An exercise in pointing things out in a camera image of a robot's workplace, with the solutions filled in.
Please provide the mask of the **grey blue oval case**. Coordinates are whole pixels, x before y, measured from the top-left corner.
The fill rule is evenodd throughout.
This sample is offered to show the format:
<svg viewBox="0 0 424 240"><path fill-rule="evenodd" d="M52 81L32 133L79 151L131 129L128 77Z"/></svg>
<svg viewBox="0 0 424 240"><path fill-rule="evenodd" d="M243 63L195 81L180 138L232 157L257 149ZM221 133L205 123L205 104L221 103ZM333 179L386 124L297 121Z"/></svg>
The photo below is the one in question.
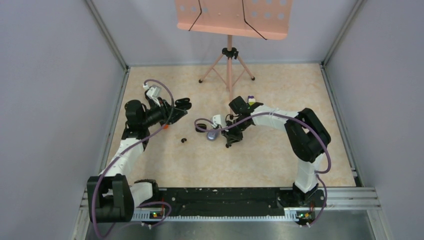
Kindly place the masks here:
<svg viewBox="0 0 424 240"><path fill-rule="evenodd" d="M220 133L219 132L208 132L206 134L206 138L208 141L215 141L218 137L219 137Z"/></svg>

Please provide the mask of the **black earbud charging case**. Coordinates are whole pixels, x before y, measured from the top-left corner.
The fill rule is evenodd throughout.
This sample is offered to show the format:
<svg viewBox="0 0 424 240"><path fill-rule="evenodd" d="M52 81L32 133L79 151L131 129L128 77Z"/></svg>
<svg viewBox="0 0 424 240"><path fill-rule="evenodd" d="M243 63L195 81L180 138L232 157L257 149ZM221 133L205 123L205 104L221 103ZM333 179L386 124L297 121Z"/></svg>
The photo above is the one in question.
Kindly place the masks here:
<svg viewBox="0 0 424 240"><path fill-rule="evenodd" d="M204 124L204 123L197 123L197 124L195 124L195 130L198 133L205 133L206 130L207 130L207 125Z"/></svg>

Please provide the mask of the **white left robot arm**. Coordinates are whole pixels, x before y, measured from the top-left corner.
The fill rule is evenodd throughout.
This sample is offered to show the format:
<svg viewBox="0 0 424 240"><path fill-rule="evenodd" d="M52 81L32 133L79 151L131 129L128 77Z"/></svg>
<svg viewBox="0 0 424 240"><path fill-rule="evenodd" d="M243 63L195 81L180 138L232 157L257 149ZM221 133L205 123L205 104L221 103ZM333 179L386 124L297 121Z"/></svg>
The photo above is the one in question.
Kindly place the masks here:
<svg viewBox="0 0 424 240"><path fill-rule="evenodd" d="M87 180L87 197L91 222L129 222L135 208L143 202L154 207L160 202L154 180L140 180L130 185L127 177L136 161L145 152L153 136L149 128L160 124L172 125L187 115L192 107L190 98L180 98L169 104L161 97L158 102L148 100L150 107L139 100L124 105L126 123L119 148L109 165L98 175Z"/></svg>

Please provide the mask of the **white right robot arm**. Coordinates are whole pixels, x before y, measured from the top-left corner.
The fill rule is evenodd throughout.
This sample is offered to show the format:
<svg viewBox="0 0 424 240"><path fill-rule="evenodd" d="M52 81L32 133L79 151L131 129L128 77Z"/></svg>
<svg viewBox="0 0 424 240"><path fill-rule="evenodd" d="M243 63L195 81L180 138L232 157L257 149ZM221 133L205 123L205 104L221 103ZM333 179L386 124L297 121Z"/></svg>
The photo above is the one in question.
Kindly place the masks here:
<svg viewBox="0 0 424 240"><path fill-rule="evenodd" d="M296 179L293 183L293 200L299 206L307 206L318 187L318 167L331 136L310 108L301 111L284 111L261 102L245 102L241 96L229 103L232 114L229 119L220 114L212 117L214 129L222 128L226 147L243 139L243 132L250 126L266 126L285 131L291 149L298 157Z"/></svg>

